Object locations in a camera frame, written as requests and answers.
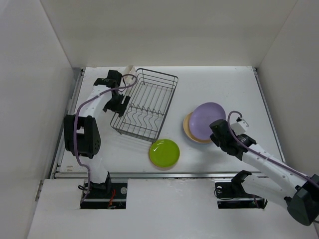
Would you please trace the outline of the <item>purple plate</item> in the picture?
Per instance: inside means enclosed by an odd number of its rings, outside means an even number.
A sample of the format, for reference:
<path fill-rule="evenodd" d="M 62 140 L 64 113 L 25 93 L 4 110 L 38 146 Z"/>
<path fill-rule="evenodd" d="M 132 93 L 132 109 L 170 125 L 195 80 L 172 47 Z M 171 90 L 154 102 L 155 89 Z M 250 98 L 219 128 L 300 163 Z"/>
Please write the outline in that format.
<path fill-rule="evenodd" d="M 212 134 L 210 124 L 220 119 L 226 120 L 226 113 L 221 105 L 214 102 L 203 103 L 190 116 L 190 132 L 197 139 L 209 140 Z"/>

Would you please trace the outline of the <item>yellow plate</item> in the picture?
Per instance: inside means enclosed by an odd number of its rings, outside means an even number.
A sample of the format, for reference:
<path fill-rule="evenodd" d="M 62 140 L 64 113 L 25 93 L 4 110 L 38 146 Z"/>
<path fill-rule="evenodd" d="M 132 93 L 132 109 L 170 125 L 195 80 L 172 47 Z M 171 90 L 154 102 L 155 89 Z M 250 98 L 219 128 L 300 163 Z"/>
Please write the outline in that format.
<path fill-rule="evenodd" d="M 191 133 L 190 128 L 189 128 L 189 120 L 190 120 L 191 115 L 192 115 L 192 112 L 190 112 L 183 120 L 184 133 L 187 135 L 188 138 L 190 138 L 194 142 L 201 143 L 201 144 L 212 143 L 212 141 L 210 139 L 209 140 L 198 139 Z"/>

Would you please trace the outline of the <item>green plate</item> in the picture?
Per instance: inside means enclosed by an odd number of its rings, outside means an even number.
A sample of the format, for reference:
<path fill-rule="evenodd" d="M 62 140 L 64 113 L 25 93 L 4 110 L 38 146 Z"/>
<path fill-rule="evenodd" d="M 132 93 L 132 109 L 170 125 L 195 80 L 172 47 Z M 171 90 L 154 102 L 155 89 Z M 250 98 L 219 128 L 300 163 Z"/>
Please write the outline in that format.
<path fill-rule="evenodd" d="M 170 139 L 159 139 L 149 149 L 149 158 L 152 164 L 160 167 L 175 165 L 180 157 L 178 145 Z"/>

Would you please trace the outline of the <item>orange plate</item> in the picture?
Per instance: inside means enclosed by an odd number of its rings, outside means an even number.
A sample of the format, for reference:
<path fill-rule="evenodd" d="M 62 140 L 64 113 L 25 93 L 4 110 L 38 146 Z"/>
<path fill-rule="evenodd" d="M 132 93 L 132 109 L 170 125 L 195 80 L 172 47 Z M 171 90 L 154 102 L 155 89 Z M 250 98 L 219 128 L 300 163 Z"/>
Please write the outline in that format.
<path fill-rule="evenodd" d="M 160 166 L 157 166 L 157 165 L 152 165 L 152 167 L 156 170 L 161 170 L 161 171 L 167 171 L 167 170 L 171 170 L 175 167 L 175 165 L 172 165 L 172 166 L 169 166 L 169 167 L 160 167 Z"/>

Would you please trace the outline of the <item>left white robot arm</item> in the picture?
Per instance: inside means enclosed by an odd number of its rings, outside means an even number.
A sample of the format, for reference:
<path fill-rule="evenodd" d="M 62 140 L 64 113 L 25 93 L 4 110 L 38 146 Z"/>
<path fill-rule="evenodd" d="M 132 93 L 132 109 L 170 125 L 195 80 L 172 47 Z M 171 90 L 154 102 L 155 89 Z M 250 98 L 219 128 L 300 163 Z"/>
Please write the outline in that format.
<path fill-rule="evenodd" d="M 97 119 L 102 112 L 111 111 L 122 117 L 130 97 L 126 94 L 136 83 L 134 72 L 122 74 L 109 70 L 107 77 L 97 78 L 92 91 L 74 114 L 63 119 L 65 149 L 79 166 L 87 170 L 87 183 L 79 186 L 87 197 L 91 191 L 104 198 L 110 195 L 112 186 L 109 171 L 97 155 L 102 146 Z"/>

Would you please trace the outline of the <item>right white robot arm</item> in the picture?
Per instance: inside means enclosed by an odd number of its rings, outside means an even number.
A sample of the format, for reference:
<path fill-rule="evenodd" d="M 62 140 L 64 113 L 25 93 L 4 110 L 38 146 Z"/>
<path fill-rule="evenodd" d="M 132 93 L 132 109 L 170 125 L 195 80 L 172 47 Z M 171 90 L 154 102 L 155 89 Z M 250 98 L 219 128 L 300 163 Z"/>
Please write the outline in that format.
<path fill-rule="evenodd" d="M 236 197 L 260 196 L 287 209 L 290 216 L 304 226 L 316 221 L 319 216 L 318 175 L 309 177 L 267 153 L 245 134 L 248 126 L 242 118 L 234 124 L 219 119 L 209 127 L 210 138 L 216 146 L 266 175 L 263 179 L 246 170 L 237 173 L 230 183 Z"/>

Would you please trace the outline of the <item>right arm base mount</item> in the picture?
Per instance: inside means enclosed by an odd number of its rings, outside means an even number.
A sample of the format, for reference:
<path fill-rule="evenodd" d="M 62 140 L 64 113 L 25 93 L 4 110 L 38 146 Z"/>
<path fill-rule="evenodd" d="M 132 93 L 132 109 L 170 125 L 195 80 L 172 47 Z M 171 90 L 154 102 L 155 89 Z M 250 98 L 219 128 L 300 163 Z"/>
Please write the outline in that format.
<path fill-rule="evenodd" d="M 231 182 L 215 182 L 214 195 L 218 209 L 265 209 L 268 201 L 262 197 L 236 192 Z"/>

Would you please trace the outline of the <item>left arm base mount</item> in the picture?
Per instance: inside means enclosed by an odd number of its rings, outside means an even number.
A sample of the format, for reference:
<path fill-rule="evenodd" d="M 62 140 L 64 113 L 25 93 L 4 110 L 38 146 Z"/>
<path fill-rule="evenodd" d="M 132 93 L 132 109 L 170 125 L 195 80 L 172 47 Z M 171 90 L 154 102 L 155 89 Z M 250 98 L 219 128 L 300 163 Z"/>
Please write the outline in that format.
<path fill-rule="evenodd" d="M 128 182 L 112 182 L 111 191 L 90 190 L 88 196 L 83 190 L 80 200 L 80 209 L 126 209 Z"/>

